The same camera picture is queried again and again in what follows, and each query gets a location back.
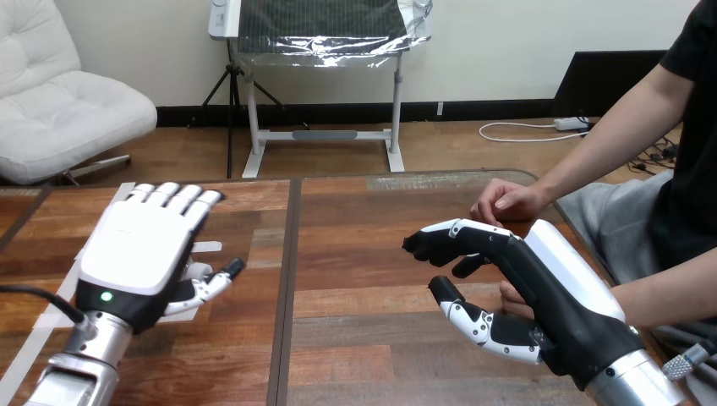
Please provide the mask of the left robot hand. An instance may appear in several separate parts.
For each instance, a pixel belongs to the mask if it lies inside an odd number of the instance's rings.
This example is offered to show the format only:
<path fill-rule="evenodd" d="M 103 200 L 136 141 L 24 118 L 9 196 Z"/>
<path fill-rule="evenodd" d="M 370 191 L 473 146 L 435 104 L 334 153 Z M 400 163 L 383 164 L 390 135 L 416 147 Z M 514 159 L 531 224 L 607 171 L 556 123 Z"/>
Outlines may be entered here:
<path fill-rule="evenodd" d="M 245 268 L 242 259 L 215 271 L 191 258 L 197 234 L 223 197 L 196 184 L 139 184 L 109 205 L 79 258 L 74 297 L 84 320 L 109 315 L 140 334 L 227 289 Z"/>

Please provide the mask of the person's hand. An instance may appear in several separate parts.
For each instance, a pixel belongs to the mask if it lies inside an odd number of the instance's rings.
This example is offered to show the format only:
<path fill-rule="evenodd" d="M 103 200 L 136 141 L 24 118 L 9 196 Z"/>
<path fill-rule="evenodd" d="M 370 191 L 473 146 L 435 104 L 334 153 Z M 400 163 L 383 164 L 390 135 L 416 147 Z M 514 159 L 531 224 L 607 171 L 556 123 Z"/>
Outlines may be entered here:
<path fill-rule="evenodd" d="M 505 222 L 535 219 L 551 201 L 536 185 L 491 179 L 470 208 L 472 220 L 502 228 Z"/>
<path fill-rule="evenodd" d="M 533 309 L 527 305 L 523 297 L 508 281 L 500 282 L 499 291 L 501 308 L 505 314 L 515 315 L 531 321 L 534 319 Z"/>

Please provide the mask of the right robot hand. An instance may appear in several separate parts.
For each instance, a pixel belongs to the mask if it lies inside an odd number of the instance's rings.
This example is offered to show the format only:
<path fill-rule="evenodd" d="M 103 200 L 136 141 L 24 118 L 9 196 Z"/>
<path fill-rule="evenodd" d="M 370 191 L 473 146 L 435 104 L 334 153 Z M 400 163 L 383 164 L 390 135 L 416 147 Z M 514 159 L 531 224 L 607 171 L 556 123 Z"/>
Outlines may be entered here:
<path fill-rule="evenodd" d="M 648 357 L 609 288 L 547 221 L 536 221 L 520 237 L 456 218 L 421 228 L 402 247 L 432 266 L 457 260 L 452 274 L 458 278 L 492 264 L 518 291 L 534 313 L 531 321 L 471 304 L 448 277 L 431 278 L 428 288 L 446 318 L 486 352 L 545 364 L 555 375 L 571 377 L 581 391 Z"/>

